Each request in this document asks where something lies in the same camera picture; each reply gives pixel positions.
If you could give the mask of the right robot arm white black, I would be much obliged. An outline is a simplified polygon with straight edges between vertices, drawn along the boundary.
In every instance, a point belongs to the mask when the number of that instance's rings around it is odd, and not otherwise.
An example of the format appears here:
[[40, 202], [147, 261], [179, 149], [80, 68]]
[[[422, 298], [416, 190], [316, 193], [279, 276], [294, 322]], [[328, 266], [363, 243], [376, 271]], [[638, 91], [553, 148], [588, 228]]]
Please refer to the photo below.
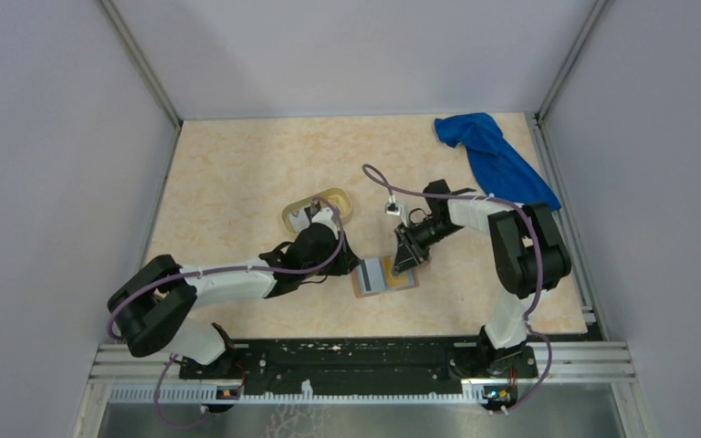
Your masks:
[[419, 223], [404, 220], [394, 230], [391, 272], [399, 275], [428, 262], [432, 245], [464, 228], [487, 234], [504, 290], [480, 330], [477, 363], [485, 374], [500, 376], [527, 339], [532, 306], [570, 274], [570, 253], [545, 202], [494, 202], [468, 188], [453, 191], [444, 180], [430, 182], [423, 195], [429, 214]]

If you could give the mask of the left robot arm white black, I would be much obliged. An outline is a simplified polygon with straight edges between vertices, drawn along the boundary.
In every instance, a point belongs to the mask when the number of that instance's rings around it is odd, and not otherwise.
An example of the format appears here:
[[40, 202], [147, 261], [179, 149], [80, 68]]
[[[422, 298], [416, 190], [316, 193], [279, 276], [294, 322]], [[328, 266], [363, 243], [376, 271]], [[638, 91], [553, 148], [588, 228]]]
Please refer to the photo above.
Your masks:
[[360, 262], [346, 235], [321, 223], [239, 265], [182, 266], [171, 255], [158, 255], [111, 296], [106, 329], [135, 358], [170, 352], [223, 378], [235, 370], [237, 354], [219, 324], [191, 318], [192, 311], [281, 297], [314, 276], [349, 275]]

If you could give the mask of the gold VIP credit card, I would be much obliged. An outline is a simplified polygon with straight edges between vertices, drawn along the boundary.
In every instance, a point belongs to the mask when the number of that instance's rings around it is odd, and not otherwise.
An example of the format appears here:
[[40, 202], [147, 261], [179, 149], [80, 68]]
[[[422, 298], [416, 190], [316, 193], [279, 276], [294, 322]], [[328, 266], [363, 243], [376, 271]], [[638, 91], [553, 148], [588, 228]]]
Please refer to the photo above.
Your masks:
[[403, 290], [417, 287], [417, 277], [413, 270], [398, 272], [394, 271], [395, 266], [388, 266], [385, 269], [385, 281], [389, 290]]

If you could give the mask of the tan leather card holder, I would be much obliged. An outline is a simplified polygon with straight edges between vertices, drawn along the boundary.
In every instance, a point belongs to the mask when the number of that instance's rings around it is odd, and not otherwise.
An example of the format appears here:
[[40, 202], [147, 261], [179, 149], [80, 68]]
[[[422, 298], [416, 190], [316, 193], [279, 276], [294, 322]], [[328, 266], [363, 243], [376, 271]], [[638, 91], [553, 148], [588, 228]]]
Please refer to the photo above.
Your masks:
[[419, 287], [420, 282], [414, 269], [398, 275], [393, 273], [394, 258], [394, 255], [363, 258], [350, 276], [354, 296], [373, 297]]

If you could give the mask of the cream plastic tray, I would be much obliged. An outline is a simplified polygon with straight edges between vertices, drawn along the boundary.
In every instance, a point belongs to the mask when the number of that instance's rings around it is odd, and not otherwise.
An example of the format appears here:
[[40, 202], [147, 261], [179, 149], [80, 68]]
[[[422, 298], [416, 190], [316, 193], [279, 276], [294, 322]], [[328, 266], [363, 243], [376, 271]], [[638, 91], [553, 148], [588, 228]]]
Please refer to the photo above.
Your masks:
[[320, 197], [336, 207], [340, 212], [340, 219], [344, 224], [351, 219], [353, 212], [351, 197], [343, 189], [333, 187], [290, 203], [283, 208], [281, 221], [288, 233], [297, 235], [310, 225], [311, 219], [325, 205], [321, 201], [316, 201], [316, 197]]

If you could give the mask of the blue cloth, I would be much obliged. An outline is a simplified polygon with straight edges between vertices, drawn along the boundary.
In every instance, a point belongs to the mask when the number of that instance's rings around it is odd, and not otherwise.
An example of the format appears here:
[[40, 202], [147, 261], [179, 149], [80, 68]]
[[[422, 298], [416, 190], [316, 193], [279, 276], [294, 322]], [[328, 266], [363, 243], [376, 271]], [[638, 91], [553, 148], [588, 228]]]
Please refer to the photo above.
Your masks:
[[515, 203], [544, 202], [552, 212], [562, 208], [557, 195], [506, 140], [495, 119], [485, 112], [434, 120], [440, 142], [466, 150], [470, 169], [486, 193]]

